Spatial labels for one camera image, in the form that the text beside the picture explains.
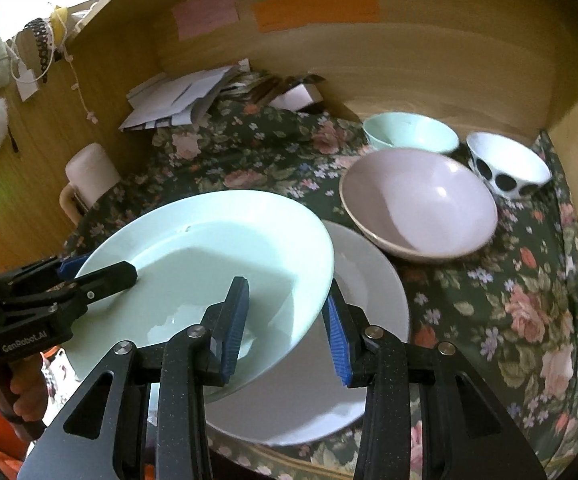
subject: metal bolt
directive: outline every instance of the metal bolt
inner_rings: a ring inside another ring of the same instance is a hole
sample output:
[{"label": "metal bolt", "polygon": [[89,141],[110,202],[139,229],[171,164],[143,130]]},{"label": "metal bolt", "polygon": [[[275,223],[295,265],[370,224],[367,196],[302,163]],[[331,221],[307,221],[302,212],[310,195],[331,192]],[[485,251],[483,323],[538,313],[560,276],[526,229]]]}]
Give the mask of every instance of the metal bolt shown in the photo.
[{"label": "metal bolt", "polygon": [[205,327],[203,327],[202,325],[193,325],[190,326],[189,329],[187,330],[187,335],[189,337],[202,337],[206,333],[207,329],[205,329]]},{"label": "metal bolt", "polygon": [[380,339],[384,335],[384,330],[376,325],[365,328],[365,335],[370,339]]},{"label": "metal bolt", "polygon": [[450,342],[442,341],[442,343],[438,345],[438,351],[442,355],[454,355],[456,353],[456,347]]},{"label": "metal bolt", "polygon": [[120,341],[114,346],[114,352],[116,355],[128,354],[131,349],[133,349],[133,343],[131,341]]}]

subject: mug handle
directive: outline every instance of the mug handle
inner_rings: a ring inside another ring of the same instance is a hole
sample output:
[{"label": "mug handle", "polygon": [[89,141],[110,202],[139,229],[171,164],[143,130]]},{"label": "mug handle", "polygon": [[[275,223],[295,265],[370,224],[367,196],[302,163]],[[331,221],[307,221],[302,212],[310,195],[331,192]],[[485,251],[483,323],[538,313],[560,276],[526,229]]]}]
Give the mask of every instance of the mug handle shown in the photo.
[{"label": "mug handle", "polygon": [[60,207],[62,207],[62,210],[67,214],[69,220],[71,220],[74,225],[78,225],[83,217],[76,207],[75,200],[77,200],[76,188],[69,182],[60,192]]}]

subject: floral fabric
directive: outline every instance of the floral fabric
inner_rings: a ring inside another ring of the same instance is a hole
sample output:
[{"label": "floral fabric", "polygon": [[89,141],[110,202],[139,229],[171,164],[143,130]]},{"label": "floral fabric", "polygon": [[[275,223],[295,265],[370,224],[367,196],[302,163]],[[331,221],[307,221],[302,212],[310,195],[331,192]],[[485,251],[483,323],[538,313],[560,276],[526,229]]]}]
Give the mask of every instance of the floral fabric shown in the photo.
[{"label": "floral fabric", "polygon": [[[201,126],[160,128],[153,145],[147,172],[102,197],[67,241],[67,254],[92,251],[166,203],[224,189],[277,192],[355,229],[338,183],[368,151],[359,124],[218,102]],[[409,300],[411,341],[458,346],[554,478],[578,450],[578,222],[546,133],[534,150],[554,178],[531,200],[496,199],[499,222],[490,244],[442,266],[393,264]],[[464,164],[466,155],[461,146],[455,158]],[[421,472],[416,399],[412,395],[413,478]],[[322,441],[273,449],[208,434],[219,453],[279,480],[350,478],[361,427],[359,420]]]}]

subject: human hand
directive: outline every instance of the human hand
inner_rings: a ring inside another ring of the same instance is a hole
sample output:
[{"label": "human hand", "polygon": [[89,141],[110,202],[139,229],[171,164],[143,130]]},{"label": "human hand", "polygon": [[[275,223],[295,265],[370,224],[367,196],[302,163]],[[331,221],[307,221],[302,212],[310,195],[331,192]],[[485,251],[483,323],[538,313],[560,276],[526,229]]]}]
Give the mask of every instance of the human hand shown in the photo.
[{"label": "human hand", "polygon": [[13,405],[17,416],[26,422],[41,420],[47,409],[49,394],[42,374],[40,354],[9,363],[13,372],[10,389],[19,396]]}]

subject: white bowl with black dots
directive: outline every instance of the white bowl with black dots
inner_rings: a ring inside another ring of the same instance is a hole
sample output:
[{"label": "white bowl with black dots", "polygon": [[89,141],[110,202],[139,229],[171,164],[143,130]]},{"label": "white bowl with black dots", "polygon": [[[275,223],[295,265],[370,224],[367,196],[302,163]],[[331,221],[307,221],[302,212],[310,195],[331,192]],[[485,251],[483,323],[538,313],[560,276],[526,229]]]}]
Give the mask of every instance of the white bowl with black dots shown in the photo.
[{"label": "white bowl with black dots", "polygon": [[509,200],[528,198],[552,178],[543,159],[508,137],[475,132],[467,136],[467,146],[474,173]]}]

